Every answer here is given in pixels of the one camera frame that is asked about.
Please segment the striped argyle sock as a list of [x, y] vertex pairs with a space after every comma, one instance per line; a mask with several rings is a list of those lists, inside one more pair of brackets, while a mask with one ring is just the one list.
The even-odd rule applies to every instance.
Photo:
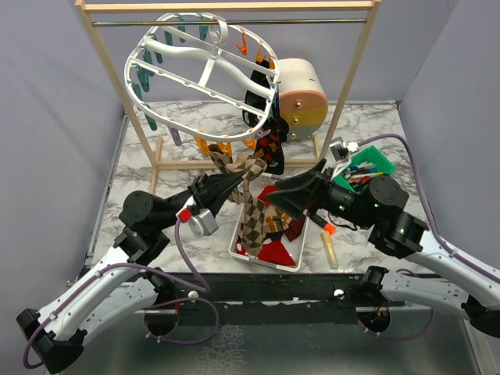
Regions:
[[264, 234], [284, 233], [289, 241], [294, 241], [302, 234], [304, 226], [304, 216], [300, 220], [296, 220], [274, 205], [269, 205], [266, 208], [263, 224]]

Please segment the white oval clip hanger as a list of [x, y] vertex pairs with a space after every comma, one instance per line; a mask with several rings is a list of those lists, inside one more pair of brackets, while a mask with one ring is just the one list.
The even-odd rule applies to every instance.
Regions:
[[[264, 52], [262, 57], [269, 62], [265, 67], [258, 59], [249, 60], [225, 49], [229, 33], [234, 30], [244, 39], [257, 42], [257, 51]], [[205, 66], [197, 80], [175, 74], [161, 65], [166, 58], [197, 59]], [[251, 105], [208, 86], [215, 68], [234, 78], [246, 91], [257, 95], [263, 105]], [[240, 26], [231, 26], [220, 16], [206, 12], [167, 13], [152, 23], [151, 28], [130, 53], [123, 71], [126, 90], [132, 102], [145, 115], [149, 123], [158, 122], [168, 126], [173, 139], [179, 145], [179, 133], [184, 132], [206, 141], [226, 142], [248, 140], [255, 135], [266, 135], [263, 130], [266, 121], [272, 116], [277, 103], [280, 64], [270, 45], [252, 31]], [[155, 75], [174, 81], [212, 98], [242, 109], [256, 118], [256, 124], [236, 135], [207, 134], [165, 117], [149, 107], [142, 98], [149, 91], [149, 78]]]

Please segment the beige brown argyle sock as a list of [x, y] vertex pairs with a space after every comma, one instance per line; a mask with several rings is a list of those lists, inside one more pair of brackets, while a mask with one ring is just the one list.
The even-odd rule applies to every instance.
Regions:
[[222, 152], [219, 145], [209, 145], [209, 157], [221, 173], [233, 173], [243, 170], [249, 156], [248, 152], [242, 152], [236, 158], [230, 157]]

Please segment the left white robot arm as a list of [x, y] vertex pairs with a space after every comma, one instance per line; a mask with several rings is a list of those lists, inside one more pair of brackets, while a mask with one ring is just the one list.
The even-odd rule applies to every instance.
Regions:
[[27, 339], [24, 367], [44, 366], [51, 374], [63, 371], [92, 339], [126, 315], [179, 304], [175, 284], [187, 288], [190, 301], [209, 292], [208, 283], [190, 259], [184, 261], [196, 283], [150, 264], [170, 243], [163, 232], [166, 228], [173, 227], [177, 245], [181, 244], [182, 223], [196, 236], [213, 234], [218, 228], [216, 215], [242, 181], [241, 172], [202, 174], [168, 198], [147, 191], [131, 192], [119, 215], [124, 228], [103, 257], [53, 302], [39, 310], [25, 309], [16, 318]]

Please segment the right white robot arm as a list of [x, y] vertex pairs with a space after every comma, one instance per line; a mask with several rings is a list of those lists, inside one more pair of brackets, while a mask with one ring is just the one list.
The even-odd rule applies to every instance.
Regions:
[[324, 162], [277, 182], [267, 199], [298, 220], [329, 214], [369, 229], [369, 243], [385, 255], [404, 259], [437, 274], [435, 279], [405, 276], [379, 266], [364, 273], [359, 286], [346, 292], [354, 302], [379, 305], [410, 302], [449, 312], [477, 330], [499, 336], [499, 271], [436, 238], [425, 222], [405, 211], [409, 195], [391, 176], [373, 178], [352, 192], [322, 171]]

